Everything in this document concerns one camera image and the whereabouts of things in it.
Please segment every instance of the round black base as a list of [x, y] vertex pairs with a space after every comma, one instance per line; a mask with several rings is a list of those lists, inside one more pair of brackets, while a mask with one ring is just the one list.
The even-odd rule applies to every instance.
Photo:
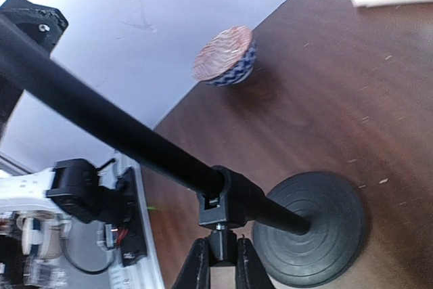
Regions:
[[365, 239], [365, 213], [344, 178], [320, 172], [295, 175], [274, 187], [268, 198], [311, 221], [309, 232], [301, 236], [254, 224], [254, 247], [274, 279], [312, 288], [353, 264]]

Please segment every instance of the bowl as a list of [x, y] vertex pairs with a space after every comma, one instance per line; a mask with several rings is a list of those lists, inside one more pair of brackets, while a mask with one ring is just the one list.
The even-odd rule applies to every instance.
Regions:
[[197, 55], [193, 77], [213, 86], [227, 86], [244, 81], [256, 61], [256, 41], [247, 26], [224, 30]]

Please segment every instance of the wooden table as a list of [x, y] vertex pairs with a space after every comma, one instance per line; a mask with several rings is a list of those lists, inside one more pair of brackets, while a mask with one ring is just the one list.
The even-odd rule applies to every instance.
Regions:
[[[251, 77], [198, 85], [157, 132], [265, 192], [304, 171], [346, 175], [367, 207], [369, 240], [323, 288], [432, 288], [433, 5], [356, 10], [350, 0], [288, 0], [254, 35]], [[193, 192], [147, 170], [144, 183], [170, 288], [193, 240], [208, 232], [197, 226]], [[234, 288], [227, 272], [212, 270], [214, 289]]]

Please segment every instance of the black mount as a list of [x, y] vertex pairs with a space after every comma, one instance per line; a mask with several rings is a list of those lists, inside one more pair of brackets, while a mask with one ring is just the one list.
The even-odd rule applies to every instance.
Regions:
[[[41, 46], [47, 55], [50, 55], [68, 27], [68, 21], [60, 10], [27, 0], [6, 0], [0, 5], [0, 14]], [[23, 91], [0, 76], [0, 137], [3, 125], [8, 122]]]
[[[266, 197], [243, 175], [222, 166], [213, 169], [224, 178], [223, 191], [213, 199], [198, 194], [200, 225], [212, 232], [194, 242], [173, 289], [207, 289], [210, 267], [226, 266], [236, 267], [237, 289], [274, 289], [267, 273], [283, 284], [310, 288], [343, 274], [358, 257], [365, 215], [345, 179], [303, 173], [281, 182]], [[253, 227], [257, 251], [231, 231], [253, 219], [261, 220]]]
[[[237, 287], [242, 289], [272, 289], [266, 272], [293, 287], [319, 286], [345, 272], [361, 251], [364, 210], [345, 179], [330, 173], [295, 175], [266, 197], [243, 175], [210, 168], [122, 111], [51, 61], [1, 14], [0, 76], [119, 152], [197, 192], [200, 225], [212, 233], [195, 241], [175, 289], [208, 288], [209, 268], [225, 265], [237, 267]], [[76, 168], [81, 176], [68, 177], [72, 169], [59, 171], [49, 192], [65, 211], [83, 221], [97, 218], [114, 224], [138, 215], [136, 208], [130, 213], [132, 197], [98, 186], [91, 167]], [[89, 174], [83, 176], [82, 169]], [[107, 204], [114, 200], [115, 209]], [[250, 220], [256, 221], [257, 252], [248, 239], [237, 240], [231, 232]]]
[[147, 255], [132, 168], [118, 177], [115, 190], [99, 185], [100, 169], [84, 159], [58, 162], [53, 170], [54, 180], [46, 193], [47, 198], [83, 223], [98, 220], [118, 229], [128, 229], [120, 242], [125, 267]]

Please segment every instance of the white wall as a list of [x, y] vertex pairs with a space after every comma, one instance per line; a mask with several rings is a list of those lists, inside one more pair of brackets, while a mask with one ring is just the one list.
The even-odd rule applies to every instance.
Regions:
[[[194, 86], [193, 60], [215, 34], [255, 27], [285, 0], [29, 1], [57, 7], [69, 20], [52, 58], [155, 127]], [[25, 93], [0, 153], [39, 170], [75, 157], [99, 164], [112, 149]]]

